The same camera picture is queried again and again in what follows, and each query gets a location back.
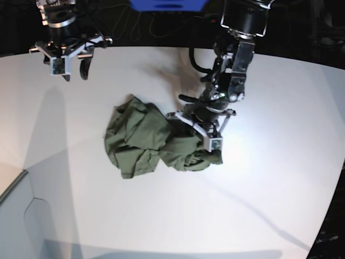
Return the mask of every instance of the metal bracket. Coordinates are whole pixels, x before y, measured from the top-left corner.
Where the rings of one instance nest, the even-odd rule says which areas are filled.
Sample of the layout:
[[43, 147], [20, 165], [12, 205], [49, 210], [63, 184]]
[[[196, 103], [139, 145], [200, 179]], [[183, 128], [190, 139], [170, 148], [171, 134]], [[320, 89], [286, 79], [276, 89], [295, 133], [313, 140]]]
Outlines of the metal bracket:
[[46, 7], [54, 7], [54, 6], [62, 6], [62, 5], [75, 5], [76, 0], [56, 0], [52, 1], [51, 4], [48, 4], [47, 0], [36, 0], [36, 6], [39, 9], [41, 16], [42, 16], [42, 24], [48, 25], [48, 17], [45, 8]]
[[[271, 8], [272, 3], [275, 0], [241, 0], [238, 2], [241, 2], [244, 6], [247, 6], [247, 8], [251, 9], [251, 6], [258, 6], [262, 10], [262, 12], [268, 12], [268, 10]], [[263, 27], [260, 28], [261, 30], [257, 30], [254, 33], [245, 33], [241, 30], [236, 30], [229, 25], [226, 25], [224, 23], [226, 11], [228, 10], [228, 2], [235, 2], [233, 0], [224, 0], [224, 7], [223, 7], [223, 13], [222, 18], [220, 19], [220, 25], [221, 27], [227, 29], [227, 31], [232, 34], [235, 38], [242, 38], [242, 39], [251, 39], [252, 37], [258, 36], [263, 37], [266, 34], [267, 29], [267, 19], [263, 23]]]
[[[51, 43], [43, 43], [43, 42], [36, 42], [35, 47], [29, 49], [30, 53], [40, 51], [46, 57], [49, 58], [49, 66], [50, 66], [50, 75], [52, 76], [63, 76], [65, 79], [71, 75], [72, 64], [71, 60], [73, 57], [78, 56], [79, 59], [91, 59], [93, 57], [94, 46], [96, 43], [102, 41], [102, 36], [96, 35], [95, 37], [91, 38], [88, 42], [81, 43], [77, 47], [74, 48], [66, 48], [62, 47], [61, 49], [64, 50], [64, 54], [61, 57], [55, 55], [48, 47], [51, 46]], [[106, 38], [105, 40], [109, 41], [110, 43], [113, 42], [113, 39]], [[88, 60], [88, 65], [83, 66], [89, 68], [89, 63], [91, 61]], [[83, 73], [84, 78], [87, 78], [87, 73]]]
[[225, 126], [227, 125], [230, 116], [236, 115], [234, 110], [226, 110], [221, 115], [225, 115], [226, 118], [224, 119], [220, 129], [218, 130], [217, 134], [214, 135], [214, 132], [207, 132], [204, 128], [202, 128], [198, 123], [192, 121], [191, 119], [187, 118], [182, 111], [171, 112], [167, 114], [167, 120], [180, 120], [183, 123], [191, 126], [198, 132], [201, 137], [203, 138], [203, 147], [208, 152], [212, 152], [213, 150], [222, 150], [223, 148], [223, 137], [222, 131], [224, 130]]

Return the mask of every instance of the black cable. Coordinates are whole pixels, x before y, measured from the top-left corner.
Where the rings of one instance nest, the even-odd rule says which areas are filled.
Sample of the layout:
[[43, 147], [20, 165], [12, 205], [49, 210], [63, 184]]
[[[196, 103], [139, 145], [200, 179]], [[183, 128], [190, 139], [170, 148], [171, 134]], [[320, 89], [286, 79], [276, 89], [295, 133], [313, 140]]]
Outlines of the black cable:
[[212, 123], [212, 125], [213, 125], [213, 132], [212, 132], [212, 135], [213, 135], [214, 137], [217, 137], [217, 135], [218, 135], [217, 125], [216, 125], [215, 123]]
[[106, 41], [106, 38], [104, 37], [103, 33], [101, 32], [101, 30], [98, 28], [98, 26], [95, 24], [94, 20], [92, 19], [92, 17], [88, 14], [86, 8], [84, 7], [84, 10], [85, 10], [85, 14], [87, 16], [87, 18], [89, 19], [89, 21], [91, 22], [91, 24], [94, 26], [94, 28], [97, 30], [97, 32], [101, 35], [102, 37], [102, 40], [103, 40], [103, 45], [102, 45], [102, 48], [105, 49], [108, 44], [107, 44], [107, 41]]
[[[122, 36], [125, 34], [126, 32], [126, 29], [127, 29], [127, 26], [128, 26], [128, 22], [129, 22], [129, 19], [130, 19], [130, 16], [133, 12], [133, 9], [131, 8], [130, 4], [117, 4], [117, 5], [112, 5], [112, 6], [107, 6], [107, 7], [104, 7], [104, 9], [113, 9], [113, 8], [118, 8], [118, 7], [125, 7], [123, 8], [123, 11], [121, 12], [121, 14], [119, 15], [119, 18], [118, 20], [115, 22], [115, 24], [113, 25], [113, 28], [112, 28], [112, 36], [113, 36], [113, 39], [114, 40], [120, 40], [122, 38]], [[123, 29], [122, 31], [120, 32], [120, 34], [118, 36], [115, 36], [115, 30], [116, 28], [118, 27], [118, 25], [120, 24], [122, 18], [124, 17], [125, 13], [128, 11], [128, 15], [126, 17], [126, 20], [125, 20], [125, 24], [123, 26]], [[138, 12], [138, 16], [137, 16], [137, 19], [130, 31], [130, 39], [134, 42], [137, 42], [140, 38], [141, 38], [141, 35], [140, 35], [140, 20], [141, 20], [141, 15], [142, 13], [141, 12]], [[137, 37], [134, 38], [133, 37], [133, 34], [134, 34], [134, 31], [135, 31], [135, 28], [137, 27]]]
[[190, 63], [192, 64], [192, 66], [194, 67], [195, 70], [197, 70], [201, 73], [205, 73], [205, 74], [211, 74], [212, 73], [212, 69], [205, 69], [205, 68], [199, 66], [198, 64], [196, 64], [196, 61], [194, 58], [194, 48], [193, 47], [189, 48], [189, 60], [190, 60]]

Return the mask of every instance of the white table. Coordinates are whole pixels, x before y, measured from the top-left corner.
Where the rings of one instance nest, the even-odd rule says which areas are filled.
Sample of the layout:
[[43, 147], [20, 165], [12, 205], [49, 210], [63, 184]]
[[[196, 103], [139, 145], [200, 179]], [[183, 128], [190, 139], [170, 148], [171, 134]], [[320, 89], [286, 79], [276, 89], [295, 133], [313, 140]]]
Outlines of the white table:
[[[214, 57], [196, 51], [201, 66]], [[74, 59], [69, 83], [42, 61], [0, 59], [0, 163], [29, 171], [51, 207], [46, 239], [65, 258], [306, 258], [345, 157], [344, 71], [256, 54], [223, 165], [160, 162], [123, 180], [104, 150], [113, 107], [132, 93], [163, 113], [181, 108], [179, 93], [202, 91], [187, 49], [97, 49], [89, 80]]]

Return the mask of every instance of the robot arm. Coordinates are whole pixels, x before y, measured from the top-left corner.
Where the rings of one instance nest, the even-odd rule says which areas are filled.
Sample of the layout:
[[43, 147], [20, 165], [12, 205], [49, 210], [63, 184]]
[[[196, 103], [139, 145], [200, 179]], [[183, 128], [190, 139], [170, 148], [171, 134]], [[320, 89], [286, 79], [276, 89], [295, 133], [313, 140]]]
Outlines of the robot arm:
[[[221, 150], [221, 135], [230, 116], [236, 112], [227, 109], [230, 103], [241, 101], [245, 96], [245, 82], [248, 66], [253, 58], [255, 38], [263, 37], [266, 32], [268, 11], [274, 0], [224, 0], [221, 27], [225, 36], [218, 37], [213, 45], [216, 59], [212, 69], [203, 69], [194, 60], [194, 50], [189, 56], [193, 67], [201, 73], [206, 88], [196, 99], [180, 95], [188, 102], [183, 112], [170, 113], [169, 119], [179, 119], [190, 125], [203, 139], [204, 149], [208, 152]], [[232, 44], [229, 37], [236, 39]], [[226, 116], [219, 125], [219, 116]]]
[[78, 4], [76, 0], [36, 0], [36, 5], [42, 15], [42, 24], [49, 27], [51, 40], [36, 42], [29, 52], [42, 52], [44, 64], [50, 66], [50, 74], [63, 76], [66, 81], [70, 81], [71, 60], [78, 56], [81, 59], [80, 75], [87, 80], [95, 46], [103, 42], [102, 47], [106, 47], [112, 39], [105, 38], [100, 31], [91, 36], [82, 33], [78, 16], [89, 17], [83, 0], [78, 0]]

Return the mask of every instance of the green fabric fold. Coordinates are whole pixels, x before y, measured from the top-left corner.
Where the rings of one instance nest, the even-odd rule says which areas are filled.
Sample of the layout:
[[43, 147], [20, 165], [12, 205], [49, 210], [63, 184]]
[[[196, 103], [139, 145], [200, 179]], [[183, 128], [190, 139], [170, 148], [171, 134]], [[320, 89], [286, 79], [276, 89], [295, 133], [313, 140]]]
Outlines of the green fabric fold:
[[222, 163], [220, 151], [204, 150], [198, 136], [176, 134], [156, 106], [135, 97], [116, 108], [105, 148], [124, 179], [153, 172], [160, 158], [178, 171], [200, 171], [211, 163]]

